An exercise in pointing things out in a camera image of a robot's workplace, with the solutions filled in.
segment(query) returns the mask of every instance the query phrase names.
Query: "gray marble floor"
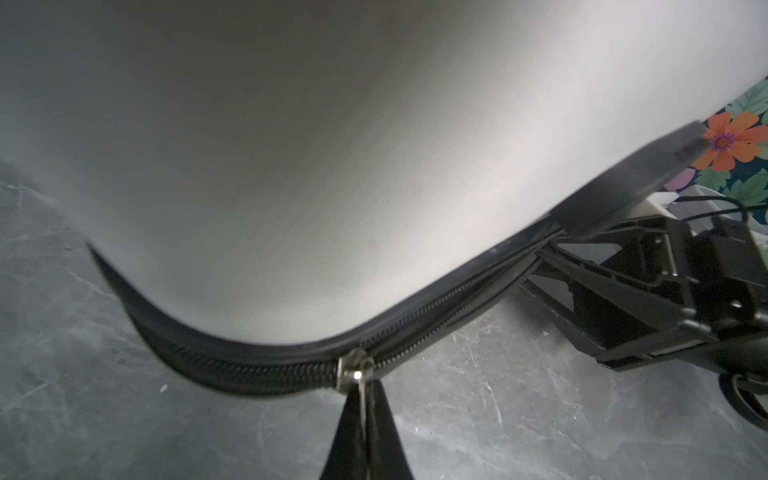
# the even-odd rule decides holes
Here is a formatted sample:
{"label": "gray marble floor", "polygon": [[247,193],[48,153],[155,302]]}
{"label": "gray marble floor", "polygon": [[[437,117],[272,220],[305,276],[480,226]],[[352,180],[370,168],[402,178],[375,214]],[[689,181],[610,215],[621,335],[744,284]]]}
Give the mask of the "gray marble floor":
{"label": "gray marble floor", "polygon": [[[315,479],[343,398],[209,392],[138,339],[51,199],[0,164],[0,478]],[[418,480],[765,478],[768,434],[683,363],[623,374],[523,290],[385,379]]]}

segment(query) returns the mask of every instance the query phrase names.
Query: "zipper pull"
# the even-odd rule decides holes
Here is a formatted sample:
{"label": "zipper pull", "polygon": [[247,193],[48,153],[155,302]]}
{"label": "zipper pull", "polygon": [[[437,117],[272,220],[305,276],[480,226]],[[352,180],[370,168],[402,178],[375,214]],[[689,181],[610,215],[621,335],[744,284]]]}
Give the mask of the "zipper pull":
{"label": "zipper pull", "polygon": [[366,453],[366,478],[370,478],[370,447],[368,445],[368,408],[366,383],[373,376],[373,358],[361,348],[354,348],[345,356],[339,358],[339,371],[336,375],[336,390],[349,395],[357,385],[360,394],[360,430]]}

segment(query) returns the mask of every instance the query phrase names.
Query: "zipper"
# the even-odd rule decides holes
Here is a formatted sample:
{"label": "zipper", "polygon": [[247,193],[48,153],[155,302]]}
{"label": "zipper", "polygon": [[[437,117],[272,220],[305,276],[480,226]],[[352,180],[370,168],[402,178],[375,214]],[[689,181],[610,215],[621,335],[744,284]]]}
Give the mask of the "zipper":
{"label": "zipper", "polygon": [[[414,350],[423,346],[444,329],[451,328],[467,315],[487,306],[518,278],[524,276],[529,268],[535,268],[536,262],[530,264],[518,262],[559,233],[560,231],[550,233],[523,250],[491,265],[461,285],[358,342],[356,350],[340,358],[283,365],[230,361],[180,346],[155,334],[139,322],[134,321],[134,325],[147,344],[169,366],[188,378],[215,389],[249,396],[281,395],[308,389],[334,387],[339,391],[346,391],[348,386],[343,386],[344,382],[348,382],[348,379],[345,379],[346,376],[349,374],[354,376],[355,372],[362,372],[361,369],[349,366],[352,365],[350,356],[357,355],[359,351],[366,352],[366,368],[370,367],[370,371],[366,370],[367,379],[372,378],[371,375],[375,377],[376,373],[382,369],[392,368],[393,363],[413,354]],[[518,264],[525,269],[520,271],[515,268]],[[426,318],[430,313],[433,314],[433,318]]]}

